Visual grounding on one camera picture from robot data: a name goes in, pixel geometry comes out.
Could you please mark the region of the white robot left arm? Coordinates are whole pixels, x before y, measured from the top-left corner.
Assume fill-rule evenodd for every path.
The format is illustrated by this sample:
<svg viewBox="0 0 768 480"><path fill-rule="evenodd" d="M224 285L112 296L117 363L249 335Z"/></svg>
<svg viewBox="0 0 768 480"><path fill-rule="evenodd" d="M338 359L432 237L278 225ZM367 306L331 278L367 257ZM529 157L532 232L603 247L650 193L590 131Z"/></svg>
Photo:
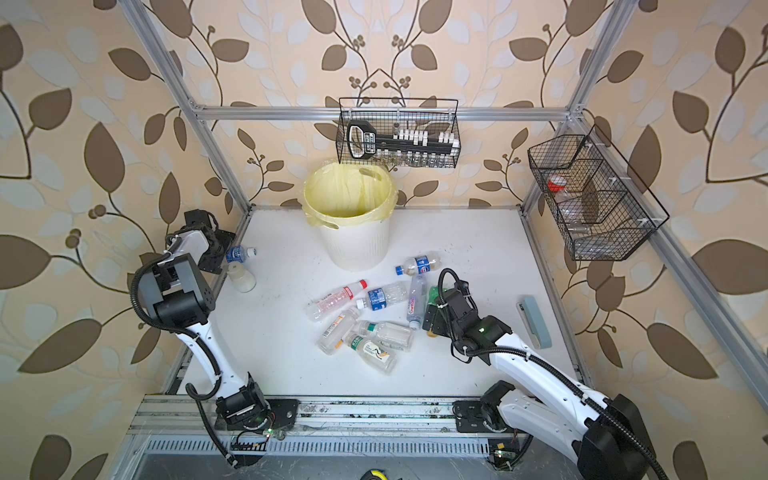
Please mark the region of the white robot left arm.
<svg viewBox="0 0 768 480"><path fill-rule="evenodd" d="M185 225L165 236L163 253L143 264L129 281L136 315L147 325L179 338L204 367L211 389L202 393L188 383L187 395L198 407L212 400L219 418L233 428L266 430L274 415L251 374L241 369L219 342L210 314L216 306L205 273L220 273L234 234L219 227L201 209L184 213Z"/></svg>

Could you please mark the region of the clear bottle blue label white cap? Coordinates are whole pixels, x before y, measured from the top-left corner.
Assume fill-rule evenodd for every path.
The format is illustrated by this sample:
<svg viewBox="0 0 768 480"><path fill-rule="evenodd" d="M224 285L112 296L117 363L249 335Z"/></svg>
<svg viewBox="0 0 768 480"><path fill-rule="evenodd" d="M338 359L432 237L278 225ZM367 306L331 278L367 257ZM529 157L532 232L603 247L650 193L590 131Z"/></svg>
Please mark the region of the clear bottle blue label white cap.
<svg viewBox="0 0 768 480"><path fill-rule="evenodd" d="M247 261L254 259L256 255L257 255L257 250L255 247L237 245L237 246L232 246L226 252L226 261L228 263L237 262L237 263L245 264Z"/></svg>

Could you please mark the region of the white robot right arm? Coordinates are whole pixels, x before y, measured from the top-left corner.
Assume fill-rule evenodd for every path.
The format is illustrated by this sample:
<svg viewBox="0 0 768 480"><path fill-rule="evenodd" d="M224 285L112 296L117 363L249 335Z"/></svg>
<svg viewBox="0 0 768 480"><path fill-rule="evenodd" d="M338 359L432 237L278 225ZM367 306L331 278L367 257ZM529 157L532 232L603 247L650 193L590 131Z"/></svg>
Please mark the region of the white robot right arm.
<svg viewBox="0 0 768 480"><path fill-rule="evenodd" d="M472 297L453 288L436 299L439 333L455 358L479 359L509 376L486 392L490 430L520 429L557 450L585 479L667 474L642 414L622 394L609 398L539 356L504 322L481 317Z"/></svg>

